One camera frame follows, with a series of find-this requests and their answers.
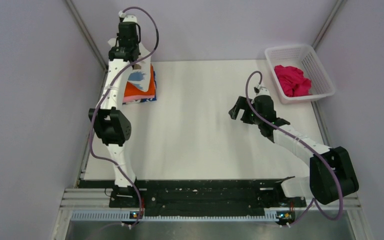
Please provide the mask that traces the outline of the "white printed t shirt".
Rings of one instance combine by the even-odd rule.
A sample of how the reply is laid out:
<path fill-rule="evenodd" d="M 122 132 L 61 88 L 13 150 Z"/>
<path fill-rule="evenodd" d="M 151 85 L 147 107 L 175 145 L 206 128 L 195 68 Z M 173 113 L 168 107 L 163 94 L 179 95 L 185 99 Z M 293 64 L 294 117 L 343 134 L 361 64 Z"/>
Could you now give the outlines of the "white printed t shirt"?
<path fill-rule="evenodd" d="M 116 45 L 116 38 L 111 38 L 108 40 L 108 44 L 111 47 Z M 151 51 L 149 51 L 143 43 L 139 43 L 139 58 L 142 58 L 148 55 Z M 147 57 L 144 60 L 136 63 L 133 66 L 132 72 L 130 73 L 127 82 L 131 83 L 134 87 L 139 89 L 139 91 L 145 93 L 149 90 L 149 85 L 151 82 L 151 56 Z"/>

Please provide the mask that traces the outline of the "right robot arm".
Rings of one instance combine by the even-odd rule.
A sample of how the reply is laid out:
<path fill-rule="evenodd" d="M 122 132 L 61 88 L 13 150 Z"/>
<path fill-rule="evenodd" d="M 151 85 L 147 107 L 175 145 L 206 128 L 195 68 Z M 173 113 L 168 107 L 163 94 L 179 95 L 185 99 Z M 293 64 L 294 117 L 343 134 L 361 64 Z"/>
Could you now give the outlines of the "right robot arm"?
<path fill-rule="evenodd" d="M 256 125 L 260 134 L 272 143 L 283 147 L 308 166 L 304 177 L 289 176 L 276 183 L 273 200 L 279 206 L 287 206 L 293 198 L 314 198 L 323 205 L 357 192 L 360 188 L 350 155 L 342 147 L 330 147 L 317 143 L 297 131 L 287 120 L 277 117 L 274 102 L 269 95 L 254 99 L 239 96 L 229 110 L 235 120 Z"/>

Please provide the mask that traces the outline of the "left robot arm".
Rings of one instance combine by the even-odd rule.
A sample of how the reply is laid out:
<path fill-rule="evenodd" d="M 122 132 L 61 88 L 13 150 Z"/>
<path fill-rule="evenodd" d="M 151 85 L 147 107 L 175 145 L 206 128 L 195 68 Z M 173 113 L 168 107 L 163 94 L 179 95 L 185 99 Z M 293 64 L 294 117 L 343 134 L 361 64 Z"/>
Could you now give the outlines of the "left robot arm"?
<path fill-rule="evenodd" d="M 115 45 L 108 53 L 108 71 L 103 95 L 95 108 L 89 110 L 92 134 L 106 146 L 109 156 L 95 159 L 112 163 L 114 169 L 114 186 L 112 198 L 121 197 L 129 207 L 140 202 L 140 193 L 134 185 L 136 176 L 131 164 L 125 157 L 125 145 L 132 133 L 132 126 L 122 113 L 121 106 L 125 95 L 129 75 L 140 55 L 141 28 L 136 22 L 121 22 Z"/>

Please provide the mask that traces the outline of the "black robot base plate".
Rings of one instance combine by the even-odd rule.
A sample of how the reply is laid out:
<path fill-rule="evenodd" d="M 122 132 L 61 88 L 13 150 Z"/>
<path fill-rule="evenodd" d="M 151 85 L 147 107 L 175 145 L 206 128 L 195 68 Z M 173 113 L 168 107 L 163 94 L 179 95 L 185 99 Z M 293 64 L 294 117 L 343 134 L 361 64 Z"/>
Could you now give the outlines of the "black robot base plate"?
<path fill-rule="evenodd" d="M 109 189 L 110 208 L 142 207 L 146 217 L 257 217 L 266 209 L 306 207 L 282 197 L 280 179 L 136 180 L 139 198 L 112 197 L 114 181 L 81 180 L 81 189 Z"/>

